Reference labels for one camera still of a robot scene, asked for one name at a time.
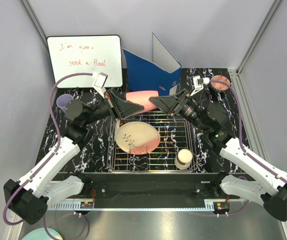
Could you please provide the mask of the beige brown cup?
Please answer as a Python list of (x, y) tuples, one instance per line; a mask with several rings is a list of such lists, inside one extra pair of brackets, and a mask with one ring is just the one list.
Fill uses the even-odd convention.
[(193, 153), (189, 149), (181, 149), (175, 157), (174, 164), (179, 170), (186, 170), (193, 160)]

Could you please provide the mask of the wire dish rack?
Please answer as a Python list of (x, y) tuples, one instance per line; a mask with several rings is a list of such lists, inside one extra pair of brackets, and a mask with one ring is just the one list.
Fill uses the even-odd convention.
[[(160, 110), (111, 120), (108, 138), (108, 169), (112, 173), (180, 173), (197, 170), (197, 141), (193, 126), (180, 116), (167, 116)], [(192, 160), (179, 169), (175, 159), (187, 149)]]

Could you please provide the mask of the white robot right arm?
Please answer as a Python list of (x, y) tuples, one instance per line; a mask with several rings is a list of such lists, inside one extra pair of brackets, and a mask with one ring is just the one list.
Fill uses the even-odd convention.
[(187, 90), (175, 95), (154, 96), (149, 101), (166, 115), (180, 115), (202, 132), (203, 142), (217, 155), (240, 167), (252, 181), (219, 173), (210, 192), (215, 198), (234, 195), (255, 202), (275, 219), (287, 221), (287, 172), (271, 165), (247, 148), (241, 137), (226, 128), (225, 108), (218, 102), (202, 108)]

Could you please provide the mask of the red blue patterned bowl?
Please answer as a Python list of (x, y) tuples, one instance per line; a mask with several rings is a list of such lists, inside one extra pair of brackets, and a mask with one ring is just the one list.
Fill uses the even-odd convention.
[(215, 91), (224, 92), (229, 89), (227, 85), (231, 85), (231, 81), (223, 75), (214, 75), (210, 79), (210, 84)]

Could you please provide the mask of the pink beige plate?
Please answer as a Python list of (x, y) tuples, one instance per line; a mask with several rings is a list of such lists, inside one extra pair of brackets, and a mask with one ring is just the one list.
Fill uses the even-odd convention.
[(156, 128), (141, 121), (123, 124), (115, 132), (117, 146), (132, 155), (148, 154), (159, 146), (160, 141)]

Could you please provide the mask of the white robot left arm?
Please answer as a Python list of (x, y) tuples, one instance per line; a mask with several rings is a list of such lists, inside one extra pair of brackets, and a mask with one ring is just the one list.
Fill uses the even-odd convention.
[(55, 203), (73, 195), (88, 197), (92, 191), (91, 179), (81, 174), (52, 186), (49, 183), (88, 144), (91, 138), (90, 124), (107, 117), (121, 120), (143, 110), (144, 106), (126, 100), (115, 90), (104, 93), (102, 101), (93, 107), (77, 99), (69, 101), (64, 115), (69, 124), (63, 133), (58, 133), (54, 147), (19, 180), (9, 179), (4, 184), (4, 222), (12, 225), (7, 219), (7, 211), (11, 210), (21, 221), (33, 225)]

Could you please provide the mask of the lavender cup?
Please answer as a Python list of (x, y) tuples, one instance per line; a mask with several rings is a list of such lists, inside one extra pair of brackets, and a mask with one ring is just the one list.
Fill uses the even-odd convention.
[(56, 105), (62, 112), (66, 112), (67, 104), (72, 101), (74, 98), (70, 94), (62, 94), (56, 100)]

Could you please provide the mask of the pink cup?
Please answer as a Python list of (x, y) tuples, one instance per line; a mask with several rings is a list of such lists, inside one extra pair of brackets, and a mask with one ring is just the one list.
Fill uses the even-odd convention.
[(158, 96), (159, 92), (156, 90), (143, 90), (143, 91), (127, 92), (125, 98), (129, 102), (142, 105), (144, 107), (144, 110), (139, 111), (137, 113), (138, 115), (156, 109), (157, 107), (149, 101), (149, 98)]

